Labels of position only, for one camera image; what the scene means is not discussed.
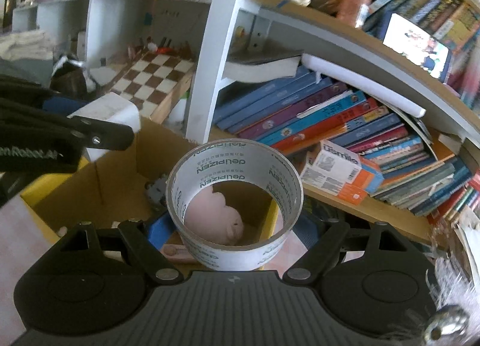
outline pink checkered tablecloth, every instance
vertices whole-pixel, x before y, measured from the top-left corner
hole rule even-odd
[[[13,304],[14,288],[50,247],[20,197],[0,209],[0,346],[8,346],[25,331]]]

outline pink toy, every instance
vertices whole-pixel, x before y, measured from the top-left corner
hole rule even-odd
[[[185,227],[208,242],[235,245],[243,235],[243,222],[236,209],[225,205],[222,193],[213,187],[201,190],[185,212]]]

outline wooden shelf edge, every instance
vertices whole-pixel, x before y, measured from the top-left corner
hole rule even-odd
[[[294,3],[285,0],[251,0],[257,3],[262,8],[272,9],[275,12],[286,16],[292,16],[300,21],[313,24],[321,27],[323,30],[331,32],[339,37],[342,37],[349,42],[360,47],[368,49],[382,59],[387,60],[404,73],[411,76],[414,80],[422,84],[425,88],[432,91],[437,97],[445,101],[450,108],[456,111],[466,122],[476,130],[478,137],[480,137],[480,118],[471,111],[459,98],[457,98],[448,88],[432,78],[420,67],[411,63],[407,58],[399,55],[393,49],[386,47],[383,43],[364,33],[361,30],[351,28],[344,25],[330,15],[321,13],[313,8],[298,6]]]
[[[416,217],[409,211],[403,211],[371,197],[365,198],[360,205],[355,206],[307,184],[303,185],[303,191],[305,196],[325,202],[371,223],[385,221],[410,240],[431,244],[431,228],[425,217]]]

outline white shelf post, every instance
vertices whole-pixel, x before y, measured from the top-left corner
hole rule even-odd
[[[186,137],[199,144],[208,141],[213,111],[221,88],[242,0],[212,0],[208,13],[197,73],[191,91]]]

